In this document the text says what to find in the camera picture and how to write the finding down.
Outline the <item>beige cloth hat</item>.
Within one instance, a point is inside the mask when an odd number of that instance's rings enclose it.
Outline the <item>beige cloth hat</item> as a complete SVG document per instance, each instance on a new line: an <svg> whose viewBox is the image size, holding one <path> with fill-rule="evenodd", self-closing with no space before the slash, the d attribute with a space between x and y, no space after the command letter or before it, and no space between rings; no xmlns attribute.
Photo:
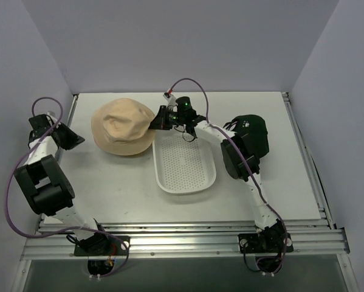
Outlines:
<svg viewBox="0 0 364 292"><path fill-rule="evenodd" d="M156 131L149 128L154 118L153 111L136 100L112 100L91 117L94 142L98 148L113 155L141 154L154 141Z"/></svg>

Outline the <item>black cap green brim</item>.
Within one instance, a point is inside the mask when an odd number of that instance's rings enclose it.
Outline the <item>black cap green brim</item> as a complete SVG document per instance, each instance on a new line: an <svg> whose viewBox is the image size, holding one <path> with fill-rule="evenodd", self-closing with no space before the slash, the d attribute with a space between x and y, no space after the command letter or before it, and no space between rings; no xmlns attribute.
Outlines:
<svg viewBox="0 0 364 292"><path fill-rule="evenodd" d="M236 116L231 121L225 123L224 128L235 133L248 134L257 157L262 158L268 154L268 131L266 122L261 116L254 114Z"/></svg>

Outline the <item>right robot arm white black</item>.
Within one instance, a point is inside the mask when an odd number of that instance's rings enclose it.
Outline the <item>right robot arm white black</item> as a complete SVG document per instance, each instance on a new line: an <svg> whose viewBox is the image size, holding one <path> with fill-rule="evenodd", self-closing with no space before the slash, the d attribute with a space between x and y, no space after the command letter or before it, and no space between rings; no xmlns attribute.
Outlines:
<svg viewBox="0 0 364 292"><path fill-rule="evenodd" d="M256 233L246 238L246 253L277 253L294 250L290 234L279 213L269 204L261 181L260 159L268 154L268 132L263 118L256 115L238 116L220 127L210 123L208 115L199 115L188 96L176 98L164 94L162 105L150 124L152 130L169 131L178 127L194 140L201 139L221 149L228 175L242 180L249 189Z"/></svg>

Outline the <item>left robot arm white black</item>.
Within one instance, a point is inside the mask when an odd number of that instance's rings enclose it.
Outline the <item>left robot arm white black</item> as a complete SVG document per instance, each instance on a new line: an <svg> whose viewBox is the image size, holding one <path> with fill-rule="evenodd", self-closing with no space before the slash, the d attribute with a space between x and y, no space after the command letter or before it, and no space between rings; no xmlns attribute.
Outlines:
<svg viewBox="0 0 364 292"><path fill-rule="evenodd" d="M30 153L14 177L31 210L74 227L66 238L74 244L75 256L128 255L129 237L108 235L96 219L79 213L74 189L56 159L60 149L71 150L85 139L49 114L33 116L29 123Z"/></svg>

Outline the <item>white perforated tray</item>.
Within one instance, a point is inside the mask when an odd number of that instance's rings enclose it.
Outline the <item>white perforated tray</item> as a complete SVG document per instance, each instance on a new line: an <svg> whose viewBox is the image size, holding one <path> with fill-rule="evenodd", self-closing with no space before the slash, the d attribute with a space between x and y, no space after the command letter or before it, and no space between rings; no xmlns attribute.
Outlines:
<svg viewBox="0 0 364 292"><path fill-rule="evenodd" d="M157 184L167 193L201 192L216 180L213 152L206 141L187 142L179 132L161 132L153 141L153 158Z"/></svg>

